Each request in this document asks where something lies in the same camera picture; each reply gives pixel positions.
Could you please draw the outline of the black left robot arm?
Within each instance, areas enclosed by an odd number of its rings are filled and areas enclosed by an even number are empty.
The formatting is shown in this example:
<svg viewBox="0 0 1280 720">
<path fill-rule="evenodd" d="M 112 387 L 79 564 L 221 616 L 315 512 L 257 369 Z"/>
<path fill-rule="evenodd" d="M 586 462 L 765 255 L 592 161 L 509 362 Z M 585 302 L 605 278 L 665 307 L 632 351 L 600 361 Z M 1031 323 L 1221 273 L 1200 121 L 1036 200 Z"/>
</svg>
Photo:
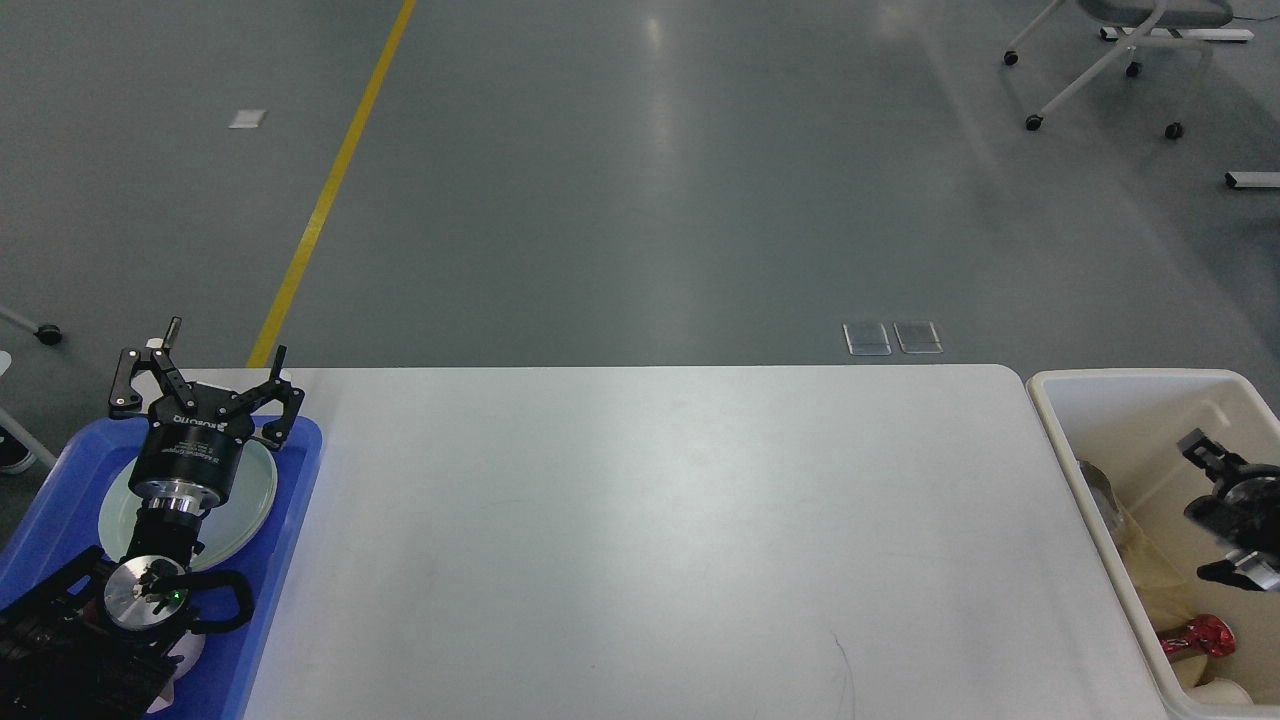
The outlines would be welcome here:
<svg viewBox="0 0 1280 720">
<path fill-rule="evenodd" d="M 195 570 L 198 533 L 229 501 L 244 448 L 285 445 L 305 392 L 283 374 L 284 345 L 251 389 L 188 380 L 172 360 L 179 329 L 174 316 L 156 343 L 123 348 L 109 395 L 113 420 L 148 424 L 125 552 L 111 560 L 90 546 L 3 610 L 5 719 L 142 719 L 177 674 L 184 637 L 236 632 L 255 615 L 242 573 Z"/>
</svg>

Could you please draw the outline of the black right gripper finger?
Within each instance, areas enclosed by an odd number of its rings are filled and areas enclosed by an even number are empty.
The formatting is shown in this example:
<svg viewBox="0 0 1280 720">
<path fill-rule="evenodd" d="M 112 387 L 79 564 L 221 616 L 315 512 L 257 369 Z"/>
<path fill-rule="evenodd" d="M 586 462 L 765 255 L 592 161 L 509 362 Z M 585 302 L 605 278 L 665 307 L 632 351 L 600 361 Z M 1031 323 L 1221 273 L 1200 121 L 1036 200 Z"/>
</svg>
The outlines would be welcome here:
<svg viewBox="0 0 1280 720">
<path fill-rule="evenodd" d="M 1243 591 L 1279 592 L 1277 555 L 1263 551 L 1234 550 L 1219 561 L 1198 566 L 1196 575 Z"/>
<path fill-rule="evenodd" d="M 1236 486 L 1249 478 L 1248 461 L 1196 428 L 1178 441 L 1180 455 L 1213 486 Z"/>
</svg>

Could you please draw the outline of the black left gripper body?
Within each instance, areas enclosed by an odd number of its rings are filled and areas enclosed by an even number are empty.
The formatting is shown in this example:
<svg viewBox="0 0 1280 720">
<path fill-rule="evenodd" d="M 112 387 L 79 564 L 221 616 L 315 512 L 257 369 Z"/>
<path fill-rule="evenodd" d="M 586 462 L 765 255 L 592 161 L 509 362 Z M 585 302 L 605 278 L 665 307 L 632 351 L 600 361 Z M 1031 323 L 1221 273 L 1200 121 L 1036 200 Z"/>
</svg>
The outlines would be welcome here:
<svg viewBox="0 0 1280 720">
<path fill-rule="evenodd" d="M 143 507 L 205 516 L 223 506 L 255 433 L 251 414 L 209 419 L 161 410 L 146 419 L 148 429 L 131 471 L 131 492 Z"/>
</svg>

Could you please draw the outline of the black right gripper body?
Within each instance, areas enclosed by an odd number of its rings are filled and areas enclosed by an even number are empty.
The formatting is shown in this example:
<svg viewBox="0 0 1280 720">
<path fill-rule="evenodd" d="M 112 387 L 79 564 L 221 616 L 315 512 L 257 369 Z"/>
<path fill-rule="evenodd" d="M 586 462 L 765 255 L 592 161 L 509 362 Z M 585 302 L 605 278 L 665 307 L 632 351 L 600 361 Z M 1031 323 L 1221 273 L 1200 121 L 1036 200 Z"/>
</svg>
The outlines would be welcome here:
<svg viewBox="0 0 1280 720">
<path fill-rule="evenodd" d="M 1253 473 L 1190 501 L 1184 516 L 1234 550 L 1279 553 L 1279 478 Z"/>
</svg>

